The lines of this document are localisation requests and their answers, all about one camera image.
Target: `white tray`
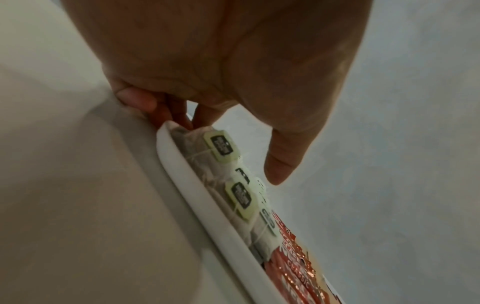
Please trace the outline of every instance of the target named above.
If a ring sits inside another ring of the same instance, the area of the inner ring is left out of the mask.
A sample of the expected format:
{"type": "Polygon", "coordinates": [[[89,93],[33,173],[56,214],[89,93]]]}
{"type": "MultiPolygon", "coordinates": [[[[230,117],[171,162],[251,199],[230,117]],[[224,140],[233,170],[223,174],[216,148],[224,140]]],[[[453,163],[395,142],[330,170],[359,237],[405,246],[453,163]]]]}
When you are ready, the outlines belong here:
{"type": "Polygon", "coordinates": [[[160,162],[256,304],[287,304],[177,148],[166,122],[156,134],[160,162]]]}

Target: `hand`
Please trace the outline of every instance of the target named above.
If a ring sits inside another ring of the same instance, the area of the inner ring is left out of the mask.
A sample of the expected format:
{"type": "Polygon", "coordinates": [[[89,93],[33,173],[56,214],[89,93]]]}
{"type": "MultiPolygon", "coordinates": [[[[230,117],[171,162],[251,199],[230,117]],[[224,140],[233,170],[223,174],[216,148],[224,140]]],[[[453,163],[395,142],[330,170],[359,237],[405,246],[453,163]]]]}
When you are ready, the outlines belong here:
{"type": "Polygon", "coordinates": [[[154,125],[211,125],[239,103],[272,126],[282,183],[325,125],[372,0],[63,0],[117,98],[154,125]],[[186,100],[198,103],[193,120],[186,100]]]}

